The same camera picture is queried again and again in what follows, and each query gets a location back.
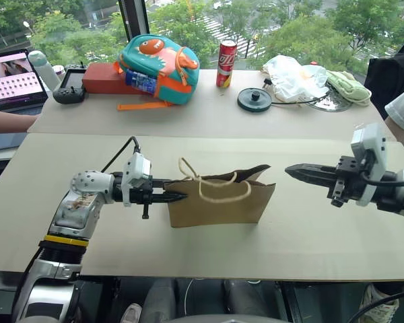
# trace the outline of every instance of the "cardboard sheet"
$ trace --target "cardboard sheet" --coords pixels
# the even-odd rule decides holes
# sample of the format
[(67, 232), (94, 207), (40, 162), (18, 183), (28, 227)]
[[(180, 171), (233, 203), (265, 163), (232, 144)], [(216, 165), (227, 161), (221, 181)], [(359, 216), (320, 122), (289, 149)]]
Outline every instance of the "cardboard sheet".
[(89, 94), (81, 104), (65, 105), (49, 98), (30, 132), (349, 141), (355, 127), (379, 121), (387, 139), (395, 140), (373, 105), (352, 106), (337, 113), (308, 106), (272, 106), (266, 112), (255, 114), (241, 109), (236, 98), (245, 88), (262, 87), (266, 74), (234, 71), (231, 86), (226, 89), (215, 86), (216, 75), (217, 70), (201, 70), (190, 102), (162, 109), (117, 111), (117, 104), (141, 104), (153, 100), (141, 95)]
[[(167, 205), (105, 205), (83, 260), (85, 275), (228, 277), (322, 281), (404, 279), (404, 217), (359, 207), (338, 209), (327, 189), (284, 172), (304, 162), (335, 165), (348, 141), (138, 137), (157, 178), (182, 178), (185, 156), (207, 174), (270, 164), (261, 182), (276, 182), (258, 225), (174, 229)], [(23, 271), (46, 233), (69, 182), (99, 170), (127, 136), (30, 134), (0, 178), (0, 271)], [(132, 149), (110, 171), (121, 171)], [(404, 168), (400, 143), (387, 147), (388, 168)]]

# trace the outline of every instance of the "plastic bag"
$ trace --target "plastic bag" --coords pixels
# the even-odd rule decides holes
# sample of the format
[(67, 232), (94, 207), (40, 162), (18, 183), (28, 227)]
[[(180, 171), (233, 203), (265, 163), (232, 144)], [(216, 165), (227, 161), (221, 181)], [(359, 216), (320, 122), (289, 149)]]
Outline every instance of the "plastic bag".
[(328, 92), (326, 69), (318, 65), (302, 66), (292, 57), (278, 55), (263, 65), (273, 84), (278, 100), (307, 101)]

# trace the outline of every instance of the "black cloth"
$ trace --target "black cloth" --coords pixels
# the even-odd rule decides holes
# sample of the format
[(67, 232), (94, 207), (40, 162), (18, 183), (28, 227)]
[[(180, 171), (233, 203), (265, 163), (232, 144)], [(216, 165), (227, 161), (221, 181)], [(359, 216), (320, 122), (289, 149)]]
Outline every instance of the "black cloth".
[(404, 281), (381, 281), (374, 283), (374, 287), (382, 293), (394, 295), (403, 291)]
[(371, 102), (386, 119), (384, 107), (404, 92), (404, 53), (389, 59), (370, 59), (364, 86), (372, 92)]

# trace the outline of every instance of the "white bottle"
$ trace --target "white bottle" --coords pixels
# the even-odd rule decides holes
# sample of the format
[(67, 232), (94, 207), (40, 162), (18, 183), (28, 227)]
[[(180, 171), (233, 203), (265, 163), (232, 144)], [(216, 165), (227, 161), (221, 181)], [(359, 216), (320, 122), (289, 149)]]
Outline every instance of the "white bottle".
[(45, 54), (39, 50), (33, 50), (28, 54), (28, 59), (49, 90), (54, 91), (61, 81), (46, 59)]

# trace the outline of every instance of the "paper bag handle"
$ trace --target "paper bag handle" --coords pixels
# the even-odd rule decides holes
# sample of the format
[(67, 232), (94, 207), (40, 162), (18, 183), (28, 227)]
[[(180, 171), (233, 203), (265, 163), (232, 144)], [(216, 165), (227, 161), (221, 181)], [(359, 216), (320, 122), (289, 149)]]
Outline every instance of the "paper bag handle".
[[(189, 174), (184, 170), (183, 163), (186, 164), (186, 166), (189, 168), (189, 170), (192, 172), (192, 174)], [(187, 178), (191, 178), (192, 180), (199, 182), (199, 197), (206, 202), (214, 203), (214, 204), (238, 202), (238, 201), (241, 201), (241, 200), (245, 199), (246, 197), (250, 196), (250, 194), (251, 194), (250, 183), (247, 182), (246, 180), (243, 180), (243, 182), (247, 185), (247, 191), (244, 194), (238, 195), (238, 196), (233, 196), (233, 197), (225, 197), (222, 199), (213, 199), (211, 197), (205, 196), (202, 193), (202, 183), (212, 186), (212, 187), (223, 187), (223, 186), (231, 185), (235, 182), (235, 179), (238, 176), (236, 172), (234, 172), (233, 177), (225, 183), (212, 183), (207, 180), (204, 180), (200, 175), (197, 175), (195, 170), (193, 169), (193, 167), (191, 167), (191, 165), (188, 163), (188, 161), (184, 157), (180, 157), (178, 159), (178, 168), (180, 169), (180, 172), (182, 174), (184, 174)]]

